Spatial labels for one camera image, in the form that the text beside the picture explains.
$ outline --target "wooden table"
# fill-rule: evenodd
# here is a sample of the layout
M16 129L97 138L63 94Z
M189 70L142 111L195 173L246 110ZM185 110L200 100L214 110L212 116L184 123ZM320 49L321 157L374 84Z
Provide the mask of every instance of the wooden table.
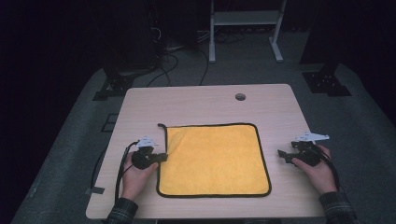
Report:
M235 99L237 93L246 96ZM304 173L277 156L293 152L290 142L309 131L290 86L286 84L136 88L128 90L95 186L87 217L106 218L114 204L117 172L124 149L151 137L165 152L164 131L157 126L250 122L257 126L272 182L263 198L169 199L156 192L157 176L137 198L136 218L322 217L318 194Z

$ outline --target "person's left hand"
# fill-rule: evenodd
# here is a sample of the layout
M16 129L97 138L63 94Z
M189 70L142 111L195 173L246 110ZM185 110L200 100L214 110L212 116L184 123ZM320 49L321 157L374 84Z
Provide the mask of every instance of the person's left hand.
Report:
M122 194L121 198L126 198L133 201L146 186L146 182L152 173L157 169L158 163L155 162L150 165L150 167L145 170L140 170L132 165L132 154L133 152L128 153L125 163L124 163L124 172L122 176Z

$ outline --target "floor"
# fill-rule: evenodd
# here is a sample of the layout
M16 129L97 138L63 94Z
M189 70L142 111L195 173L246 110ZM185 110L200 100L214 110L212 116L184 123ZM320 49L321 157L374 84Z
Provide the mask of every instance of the floor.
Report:
M299 65L308 32L282 32L278 44L284 62L277 63L269 33L237 35L242 40L217 44L216 63L207 63L208 45L183 49L163 57L163 69L138 77L134 87L237 85L287 83L291 85L312 133L328 134L323 143L332 159L358 217L364 223L393 223L396 219L396 129L359 77L339 65L335 75L351 96L330 97L312 93L302 72L318 71L320 65ZM122 97L93 101L105 82L103 70L92 74L61 129L35 183L12 223L101 223L89 220L85 210L100 156L111 137L103 130L110 114L117 114ZM134 223L155 223L137 220ZM325 223L323 217L284 218L284 224Z

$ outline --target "person's right hand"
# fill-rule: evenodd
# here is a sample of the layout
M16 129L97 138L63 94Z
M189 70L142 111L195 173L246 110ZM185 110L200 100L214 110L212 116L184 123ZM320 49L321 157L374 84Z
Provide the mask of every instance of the person's right hand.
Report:
M321 145L317 146L330 158L330 150L328 148ZM306 175L308 175L311 184L319 192L319 194L337 191L337 187L334 183L334 177L332 176L332 170L325 161L321 161L314 167L306 164L303 161L300 161L297 158L293 158L291 161L296 166L300 167L306 173Z

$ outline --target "sleeve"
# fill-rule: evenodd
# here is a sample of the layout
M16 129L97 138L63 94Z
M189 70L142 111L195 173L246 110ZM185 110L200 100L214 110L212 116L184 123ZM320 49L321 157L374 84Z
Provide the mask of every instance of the sleeve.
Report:
M360 224L347 196L342 192L329 192L319 197L329 224Z
M137 211L137 204L119 198L105 221L106 224L131 224Z

